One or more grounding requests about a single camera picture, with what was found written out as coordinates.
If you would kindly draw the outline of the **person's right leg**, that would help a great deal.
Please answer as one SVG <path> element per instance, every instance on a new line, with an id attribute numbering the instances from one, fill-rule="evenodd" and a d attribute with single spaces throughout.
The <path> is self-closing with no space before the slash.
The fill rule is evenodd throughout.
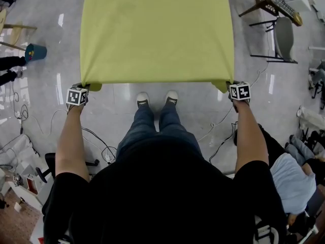
<path id="1" fill-rule="evenodd" d="M 166 103 L 160 112 L 159 132 L 164 135 L 180 138 L 188 142 L 200 154 L 201 150 L 195 136 L 188 132 L 181 124 L 179 115 L 176 110 L 176 98 L 167 97 Z"/>

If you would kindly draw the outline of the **person's black shirt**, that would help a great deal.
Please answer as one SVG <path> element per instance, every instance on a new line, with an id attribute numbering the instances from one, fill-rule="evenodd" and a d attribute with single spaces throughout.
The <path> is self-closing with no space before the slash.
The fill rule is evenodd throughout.
<path id="1" fill-rule="evenodd" d="M 249 162 L 231 179 L 167 136 L 137 142 L 91 181 L 57 175 L 43 214 L 45 244 L 66 232 L 73 244 L 253 244 L 257 218 L 279 244 L 286 236 L 265 162 Z"/>

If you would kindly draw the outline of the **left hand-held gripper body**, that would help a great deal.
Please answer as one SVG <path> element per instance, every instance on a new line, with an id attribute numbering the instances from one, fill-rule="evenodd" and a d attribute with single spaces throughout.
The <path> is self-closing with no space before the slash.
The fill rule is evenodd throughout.
<path id="1" fill-rule="evenodd" d="M 90 85 L 82 86 L 81 83 L 72 85 L 67 91 L 66 104 L 73 106 L 85 105 L 88 102 Z"/>

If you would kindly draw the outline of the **round wooden table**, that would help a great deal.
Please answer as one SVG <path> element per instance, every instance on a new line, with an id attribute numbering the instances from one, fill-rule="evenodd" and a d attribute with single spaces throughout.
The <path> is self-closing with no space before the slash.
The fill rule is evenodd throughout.
<path id="1" fill-rule="evenodd" d="M 6 23 L 6 16 L 7 16 L 7 10 L 3 9 L 2 11 L 0 11 L 0 34 L 2 33 L 3 29 L 10 29 L 11 32 L 11 36 L 10 36 L 10 42 L 6 43 L 3 41 L 0 41 L 0 45 L 3 46 L 7 46 L 13 49 L 18 49 L 21 51 L 25 51 L 25 48 L 21 48 L 19 46 L 16 46 L 17 41 L 20 38 L 21 35 L 21 31 L 23 29 L 33 29 L 36 30 L 37 27 L 35 26 L 27 26 L 27 25 L 22 25 L 22 24 L 7 24 Z"/>

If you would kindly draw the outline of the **person's leg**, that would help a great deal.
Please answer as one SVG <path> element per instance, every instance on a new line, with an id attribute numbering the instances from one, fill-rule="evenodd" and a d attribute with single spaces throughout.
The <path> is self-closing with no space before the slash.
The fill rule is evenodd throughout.
<path id="1" fill-rule="evenodd" d="M 149 106 L 148 100 L 138 101 L 138 110 L 135 113 L 134 121 L 119 143 L 116 159 L 122 155 L 131 145 L 138 141 L 154 136 L 157 132 L 154 125 L 154 114 Z"/>
<path id="2" fill-rule="evenodd" d="M 167 97 L 166 103 L 160 112 L 159 132 L 164 135 L 180 138 L 188 142 L 200 154 L 201 150 L 195 136 L 188 132 L 181 124 L 179 115 L 176 110 L 176 98 Z"/>

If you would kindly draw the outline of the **person's left leg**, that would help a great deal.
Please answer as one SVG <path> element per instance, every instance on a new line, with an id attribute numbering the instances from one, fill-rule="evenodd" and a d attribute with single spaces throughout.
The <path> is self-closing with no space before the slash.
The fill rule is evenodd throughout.
<path id="1" fill-rule="evenodd" d="M 122 155 L 131 145 L 138 141 L 154 136 L 157 132 L 154 125 L 154 114 L 149 106 L 148 100 L 138 101 L 138 110 L 135 113 L 134 121 L 119 143 L 116 159 Z"/>

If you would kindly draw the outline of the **person's shoe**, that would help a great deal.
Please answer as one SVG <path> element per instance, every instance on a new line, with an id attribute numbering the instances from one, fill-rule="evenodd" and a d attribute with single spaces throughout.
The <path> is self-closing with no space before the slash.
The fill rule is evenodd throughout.
<path id="1" fill-rule="evenodd" d="M 137 95 L 136 102 L 137 102 L 137 107 L 138 108 L 140 108 L 142 106 L 148 107 L 149 102 L 150 102 L 148 94 L 146 92 L 140 92 Z"/>
<path id="2" fill-rule="evenodd" d="M 166 104 L 171 103 L 177 105 L 178 102 L 178 94 L 175 90 L 170 90 L 166 94 Z"/>

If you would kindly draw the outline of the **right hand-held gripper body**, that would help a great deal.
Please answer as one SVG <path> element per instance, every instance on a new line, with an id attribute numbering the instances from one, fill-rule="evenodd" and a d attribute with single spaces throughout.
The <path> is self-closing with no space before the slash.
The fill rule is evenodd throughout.
<path id="1" fill-rule="evenodd" d="M 229 92 L 229 99 L 231 101 L 243 101 L 249 104 L 251 99 L 250 84 L 244 81 L 234 81 L 234 83 L 226 82 L 227 90 Z"/>

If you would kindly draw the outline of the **yellow-green tablecloth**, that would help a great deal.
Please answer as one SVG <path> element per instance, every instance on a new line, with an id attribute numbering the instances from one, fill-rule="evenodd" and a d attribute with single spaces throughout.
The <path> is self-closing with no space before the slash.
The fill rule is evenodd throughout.
<path id="1" fill-rule="evenodd" d="M 84 0 L 81 83 L 234 81 L 229 0 Z"/>

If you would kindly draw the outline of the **person's left forearm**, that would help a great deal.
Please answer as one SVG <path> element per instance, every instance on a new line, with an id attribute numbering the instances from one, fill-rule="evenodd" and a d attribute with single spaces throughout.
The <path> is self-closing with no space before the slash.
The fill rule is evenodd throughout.
<path id="1" fill-rule="evenodd" d="M 72 173 L 89 182 L 80 116 L 83 106 L 71 106 L 55 154 L 55 174 Z"/>

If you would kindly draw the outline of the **red and white box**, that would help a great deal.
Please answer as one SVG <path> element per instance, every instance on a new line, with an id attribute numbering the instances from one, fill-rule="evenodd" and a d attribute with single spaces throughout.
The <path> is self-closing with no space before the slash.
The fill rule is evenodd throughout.
<path id="1" fill-rule="evenodd" d="M 33 179 L 31 178 L 26 178 L 26 182 L 27 182 L 27 189 L 34 193 L 35 195 L 38 194 L 38 190 L 37 190 L 37 187 L 36 187 L 36 183 Z"/>

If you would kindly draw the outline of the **person's right forearm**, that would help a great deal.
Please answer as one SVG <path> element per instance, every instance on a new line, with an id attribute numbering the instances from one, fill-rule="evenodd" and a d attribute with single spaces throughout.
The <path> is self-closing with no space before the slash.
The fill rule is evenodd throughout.
<path id="1" fill-rule="evenodd" d="M 245 101 L 233 100 L 238 113 L 237 161 L 235 171 L 252 161 L 269 163 L 268 151 L 263 133 Z"/>

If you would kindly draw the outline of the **teal waste bin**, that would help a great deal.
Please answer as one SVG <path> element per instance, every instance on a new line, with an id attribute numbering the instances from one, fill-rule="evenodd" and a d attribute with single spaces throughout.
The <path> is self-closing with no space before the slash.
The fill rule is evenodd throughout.
<path id="1" fill-rule="evenodd" d="M 37 44 L 29 44 L 25 50 L 25 61 L 26 64 L 29 62 L 34 62 L 37 60 L 42 60 L 47 55 L 47 48 L 45 46 L 37 45 Z"/>

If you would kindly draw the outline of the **black office chair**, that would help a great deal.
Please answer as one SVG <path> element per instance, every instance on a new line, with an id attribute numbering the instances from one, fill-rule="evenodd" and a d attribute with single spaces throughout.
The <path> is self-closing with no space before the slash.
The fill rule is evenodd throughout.
<path id="1" fill-rule="evenodd" d="M 47 153 L 45 154 L 45 161 L 48 165 L 48 169 L 44 172 L 41 171 L 39 167 L 36 168 L 37 175 L 40 179 L 47 183 L 46 176 L 51 174 L 53 178 L 55 178 L 55 153 Z"/>

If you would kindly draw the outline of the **grey chair with black frame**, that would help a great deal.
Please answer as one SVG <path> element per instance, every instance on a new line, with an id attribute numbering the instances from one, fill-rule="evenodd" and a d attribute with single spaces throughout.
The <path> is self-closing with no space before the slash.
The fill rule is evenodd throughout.
<path id="1" fill-rule="evenodd" d="M 297 64 L 298 62 L 292 57 L 292 48 L 294 45 L 294 32 L 292 22 L 287 17 L 278 17 L 276 20 L 268 20 L 250 24 L 250 27 L 271 24 L 266 32 L 273 31 L 274 56 L 255 55 L 251 57 L 265 58 L 268 63 L 286 63 Z"/>

